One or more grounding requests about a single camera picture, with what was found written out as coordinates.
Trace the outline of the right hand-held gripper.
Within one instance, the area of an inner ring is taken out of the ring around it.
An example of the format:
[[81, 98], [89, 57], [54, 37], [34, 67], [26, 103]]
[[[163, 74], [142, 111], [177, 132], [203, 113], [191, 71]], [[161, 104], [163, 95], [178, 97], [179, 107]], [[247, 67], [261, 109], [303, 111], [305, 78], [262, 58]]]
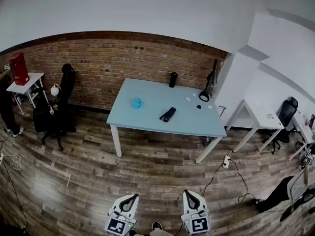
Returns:
[[210, 230], [209, 210], [202, 196], [193, 191], [184, 190], [183, 209], [184, 214], [181, 220], [189, 236], [205, 234]]

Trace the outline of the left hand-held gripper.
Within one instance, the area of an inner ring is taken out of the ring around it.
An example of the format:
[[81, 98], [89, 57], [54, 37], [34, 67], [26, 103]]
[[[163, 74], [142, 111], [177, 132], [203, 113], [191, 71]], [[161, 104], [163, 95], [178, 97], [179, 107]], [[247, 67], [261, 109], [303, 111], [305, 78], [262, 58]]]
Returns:
[[129, 194], [115, 200], [113, 209], [109, 210], [105, 231], [115, 236], [127, 236], [136, 224], [134, 218], [139, 203], [138, 194]]

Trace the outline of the person's light trousers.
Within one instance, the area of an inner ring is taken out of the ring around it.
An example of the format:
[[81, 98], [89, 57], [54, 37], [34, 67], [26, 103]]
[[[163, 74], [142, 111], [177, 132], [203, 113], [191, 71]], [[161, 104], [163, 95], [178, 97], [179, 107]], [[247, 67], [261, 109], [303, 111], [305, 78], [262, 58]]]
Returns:
[[173, 236], [173, 235], [167, 231], [156, 229], [150, 232], [150, 236]]

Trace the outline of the white table leg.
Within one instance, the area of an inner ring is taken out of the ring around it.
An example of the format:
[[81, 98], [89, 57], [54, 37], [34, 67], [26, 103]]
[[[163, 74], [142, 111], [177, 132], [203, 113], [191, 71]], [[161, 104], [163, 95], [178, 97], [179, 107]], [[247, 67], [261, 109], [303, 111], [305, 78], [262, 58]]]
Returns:
[[213, 138], [208, 146], [203, 150], [203, 152], [195, 160], [195, 163], [199, 164], [202, 160], [214, 149], [214, 147], [219, 143], [222, 137]]

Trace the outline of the white desk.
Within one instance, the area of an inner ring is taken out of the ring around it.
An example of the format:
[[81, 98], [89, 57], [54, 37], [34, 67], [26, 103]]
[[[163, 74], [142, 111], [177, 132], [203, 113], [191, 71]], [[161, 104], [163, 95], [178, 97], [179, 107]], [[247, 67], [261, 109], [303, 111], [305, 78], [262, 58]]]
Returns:
[[[254, 100], [243, 99], [232, 114], [230, 120], [227, 122], [226, 131], [228, 131], [233, 126], [234, 122], [238, 118], [238, 115], [244, 108], [249, 112], [250, 117], [254, 120], [254, 123], [251, 130], [232, 150], [232, 152], [236, 153], [254, 135], [257, 130], [275, 130], [273, 135], [267, 141], [265, 141], [261, 147], [258, 148], [258, 151], [262, 151], [281, 132], [281, 130], [284, 129], [284, 126], [276, 115], [276, 112], [268, 105], [257, 103]], [[274, 118], [268, 119], [266, 117], [267, 114], [272, 114]]]
[[297, 130], [300, 131], [304, 139], [304, 143], [294, 154], [292, 154], [288, 158], [288, 161], [292, 160], [303, 149], [307, 148], [309, 145], [314, 143], [312, 130], [309, 128], [309, 126], [305, 125], [305, 120], [303, 119], [303, 116], [299, 113], [296, 113], [293, 116], [292, 121], [294, 122], [294, 126], [297, 128]]

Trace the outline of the black desk lamp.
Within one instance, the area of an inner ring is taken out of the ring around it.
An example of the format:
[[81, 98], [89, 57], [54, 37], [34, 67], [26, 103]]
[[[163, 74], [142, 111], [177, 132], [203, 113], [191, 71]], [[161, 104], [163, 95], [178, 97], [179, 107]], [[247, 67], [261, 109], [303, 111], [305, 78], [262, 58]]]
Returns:
[[217, 65], [218, 65], [218, 60], [215, 59], [213, 69], [206, 78], [206, 80], [207, 80], [206, 87], [199, 94], [199, 99], [204, 101], [204, 102], [208, 102], [210, 100], [210, 98], [212, 98], [212, 92], [213, 92], [214, 86], [217, 83]]

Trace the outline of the black mesh office chair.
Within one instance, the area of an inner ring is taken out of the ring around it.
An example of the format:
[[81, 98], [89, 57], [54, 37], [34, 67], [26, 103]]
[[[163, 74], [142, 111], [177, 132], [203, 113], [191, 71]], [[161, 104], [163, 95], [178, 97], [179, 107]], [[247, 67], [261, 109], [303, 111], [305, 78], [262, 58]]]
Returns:
[[284, 129], [282, 129], [281, 132], [272, 140], [273, 143], [273, 151], [271, 152], [272, 154], [274, 154], [275, 152], [276, 145], [278, 146], [278, 149], [281, 148], [281, 145], [278, 143], [278, 141], [282, 143], [289, 143], [290, 132], [286, 130], [286, 127], [289, 125], [291, 119], [297, 112], [297, 108], [298, 101], [292, 96], [288, 98], [288, 100], [285, 100], [283, 102], [278, 118], [283, 124]]

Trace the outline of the white round object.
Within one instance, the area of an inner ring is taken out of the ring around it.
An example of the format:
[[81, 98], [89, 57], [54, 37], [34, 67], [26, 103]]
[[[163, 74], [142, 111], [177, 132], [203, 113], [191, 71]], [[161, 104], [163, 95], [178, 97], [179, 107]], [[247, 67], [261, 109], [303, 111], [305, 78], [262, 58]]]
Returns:
[[54, 97], [57, 97], [61, 92], [62, 92], [62, 89], [57, 84], [54, 84], [50, 89], [50, 93]]

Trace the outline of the small white table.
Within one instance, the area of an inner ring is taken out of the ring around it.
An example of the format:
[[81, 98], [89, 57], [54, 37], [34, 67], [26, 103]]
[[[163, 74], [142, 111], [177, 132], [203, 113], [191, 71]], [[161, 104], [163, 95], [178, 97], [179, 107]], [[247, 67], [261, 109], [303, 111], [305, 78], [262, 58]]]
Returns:
[[44, 76], [44, 72], [36, 72], [36, 73], [28, 73], [29, 80], [22, 86], [17, 85], [15, 82], [13, 82], [7, 89], [7, 92], [10, 92], [13, 94], [14, 100], [17, 103], [17, 106], [21, 112], [22, 115], [24, 115], [24, 111], [22, 110], [21, 103], [17, 100], [18, 95], [26, 95], [28, 97], [29, 102], [35, 109], [35, 103], [34, 99], [39, 95], [38, 92], [32, 93], [32, 89], [43, 89], [43, 83], [42, 83], [42, 77]]

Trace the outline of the red box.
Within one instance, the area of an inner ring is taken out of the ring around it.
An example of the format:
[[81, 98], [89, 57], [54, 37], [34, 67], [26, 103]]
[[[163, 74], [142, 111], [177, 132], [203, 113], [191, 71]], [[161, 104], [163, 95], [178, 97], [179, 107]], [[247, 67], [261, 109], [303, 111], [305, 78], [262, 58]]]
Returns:
[[11, 72], [16, 85], [24, 86], [29, 81], [24, 53], [15, 54], [10, 60]]

